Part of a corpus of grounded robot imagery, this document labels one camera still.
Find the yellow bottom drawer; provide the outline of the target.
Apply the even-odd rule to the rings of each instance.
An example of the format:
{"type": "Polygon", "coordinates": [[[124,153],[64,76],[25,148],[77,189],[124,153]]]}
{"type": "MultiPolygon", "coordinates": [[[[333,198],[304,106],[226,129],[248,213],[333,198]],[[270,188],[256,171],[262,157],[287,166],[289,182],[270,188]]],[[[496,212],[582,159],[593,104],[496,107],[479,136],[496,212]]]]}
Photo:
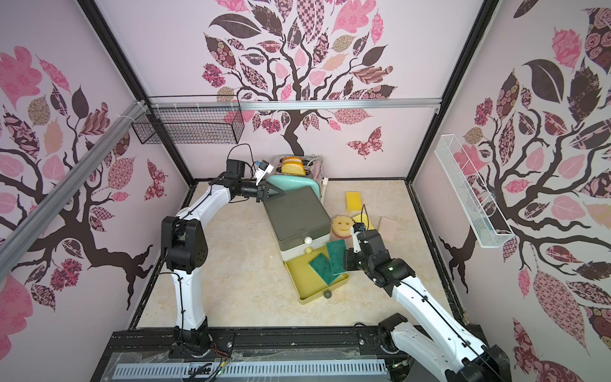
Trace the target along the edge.
{"type": "Polygon", "coordinates": [[[337,288],[348,283],[349,276],[347,273],[341,274],[340,278],[331,285],[326,285],[320,279],[310,267],[309,262],[321,253],[328,257],[326,246],[322,246],[321,248],[313,250],[311,253],[303,254],[285,262],[286,269],[289,272],[294,289],[296,290],[298,301],[302,305],[324,297],[326,294],[332,294],[337,288]]]}

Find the pink sponge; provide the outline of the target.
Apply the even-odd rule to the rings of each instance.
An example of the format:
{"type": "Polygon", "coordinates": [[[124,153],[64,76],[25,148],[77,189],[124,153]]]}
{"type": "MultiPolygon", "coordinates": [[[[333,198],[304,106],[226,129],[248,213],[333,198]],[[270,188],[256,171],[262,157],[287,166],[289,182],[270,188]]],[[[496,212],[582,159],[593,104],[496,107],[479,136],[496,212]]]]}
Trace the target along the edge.
{"type": "Polygon", "coordinates": [[[395,241],[397,229],[398,229],[397,221],[391,218],[388,218],[386,216],[381,218],[380,226],[379,226],[379,234],[382,236],[385,242],[392,243],[395,241]]]}

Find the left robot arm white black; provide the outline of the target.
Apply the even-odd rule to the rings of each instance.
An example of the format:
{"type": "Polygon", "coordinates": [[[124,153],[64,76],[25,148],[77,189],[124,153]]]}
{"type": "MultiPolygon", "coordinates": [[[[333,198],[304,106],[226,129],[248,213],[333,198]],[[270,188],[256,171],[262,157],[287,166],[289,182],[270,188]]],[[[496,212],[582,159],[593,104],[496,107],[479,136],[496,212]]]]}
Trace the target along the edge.
{"type": "Polygon", "coordinates": [[[246,166],[244,161],[227,160],[225,171],[210,181],[202,197],[162,221],[162,254],[173,278],[178,309],[173,336],[181,349],[192,354],[205,354],[212,346],[200,286],[201,268],[208,257],[204,228],[235,197],[262,202],[284,194],[264,179],[274,169],[272,164],[255,162],[251,179],[244,177],[246,166]]]}

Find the smiley face sponge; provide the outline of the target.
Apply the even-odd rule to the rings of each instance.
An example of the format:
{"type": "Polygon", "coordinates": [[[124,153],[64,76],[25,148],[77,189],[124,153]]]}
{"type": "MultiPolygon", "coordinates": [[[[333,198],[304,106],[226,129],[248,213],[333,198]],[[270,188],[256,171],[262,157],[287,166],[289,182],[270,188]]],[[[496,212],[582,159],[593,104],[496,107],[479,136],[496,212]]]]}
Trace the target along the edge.
{"type": "Polygon", "coordinates": [[[348,239],[351,237],[351,229],[353,228],[354,220],[345,215],[335,216],[332,219],[332,233],[339,239],[348,239]]]}

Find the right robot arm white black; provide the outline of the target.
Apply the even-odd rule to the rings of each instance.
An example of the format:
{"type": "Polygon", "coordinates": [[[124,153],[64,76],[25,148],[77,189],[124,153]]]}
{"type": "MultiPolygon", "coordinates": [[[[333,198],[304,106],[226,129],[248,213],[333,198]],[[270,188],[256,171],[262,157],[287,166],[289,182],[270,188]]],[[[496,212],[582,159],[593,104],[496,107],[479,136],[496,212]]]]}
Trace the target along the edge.
{"type": "Polygon", "coordinates": [[[345,251],[344,269],[364,272],[424,329],[395,315],[379,324],[382,349],[406,353],[440,381],[512,380],[507,354],[486,345],[444,310],[415,271],[391,257],[377,230],[355,224],[350,232],[353,246],[345,251]]]}

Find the green scouring pad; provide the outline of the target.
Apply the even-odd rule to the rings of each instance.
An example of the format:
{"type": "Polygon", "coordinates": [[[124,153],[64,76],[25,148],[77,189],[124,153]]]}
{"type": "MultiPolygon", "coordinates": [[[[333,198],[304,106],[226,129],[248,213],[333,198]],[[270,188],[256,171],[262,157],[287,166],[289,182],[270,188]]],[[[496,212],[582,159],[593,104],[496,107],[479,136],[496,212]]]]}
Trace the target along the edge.
{"type": "Polygon", "coordinates": [[[334,275],[330,261],[323,253],[314,257],[309,265],[326,285],[331,285],[340,278],[340,275],[334,275]]]}
{"type": "Polygon", "coordinates": [[[326,249],[329,258],[329,266],[333,275],[341,275],[345,270],[345,251],[346,244],[344,240],[335,240],[326,244],[326,249]]]}

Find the three-drawer storage cabinet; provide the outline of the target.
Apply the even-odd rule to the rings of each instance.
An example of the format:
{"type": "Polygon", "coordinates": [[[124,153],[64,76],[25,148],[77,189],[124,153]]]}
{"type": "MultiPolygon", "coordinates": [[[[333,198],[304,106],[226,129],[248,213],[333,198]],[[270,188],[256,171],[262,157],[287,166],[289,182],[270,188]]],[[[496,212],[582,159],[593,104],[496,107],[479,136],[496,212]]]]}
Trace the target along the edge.
{"type": "Polygon", "coordinates": [[[286,191],[263,203],[284,267],[331,241],[332,220],[310,187],[286,191]]]}

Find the yellow green sponge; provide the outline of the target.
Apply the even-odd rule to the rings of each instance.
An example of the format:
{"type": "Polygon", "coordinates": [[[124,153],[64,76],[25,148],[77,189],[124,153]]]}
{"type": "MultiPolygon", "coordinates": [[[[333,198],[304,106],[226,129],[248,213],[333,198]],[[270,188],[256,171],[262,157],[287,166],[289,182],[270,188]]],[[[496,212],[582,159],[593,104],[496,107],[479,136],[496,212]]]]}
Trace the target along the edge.
{"type": "Polygon", "coordinates": [[[367,213],[358,213],[353,217],[353,221],[358,224],[363,224],[366,230],[375,229],[375,226],[372,221],[370,221],[367,213]]]}

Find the yellow square sponge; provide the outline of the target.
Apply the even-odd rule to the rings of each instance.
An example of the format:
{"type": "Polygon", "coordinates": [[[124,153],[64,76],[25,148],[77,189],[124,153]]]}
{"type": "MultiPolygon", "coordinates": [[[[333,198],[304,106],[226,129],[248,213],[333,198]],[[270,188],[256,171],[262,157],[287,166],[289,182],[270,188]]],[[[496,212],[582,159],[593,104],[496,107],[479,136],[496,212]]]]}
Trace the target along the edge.
{"type": "Polygon", "coordinates": [[[346,210],[349,212],[359,212],[362,209],[363,202],[360,192],[348,191],[345,193],[346,210]]]}

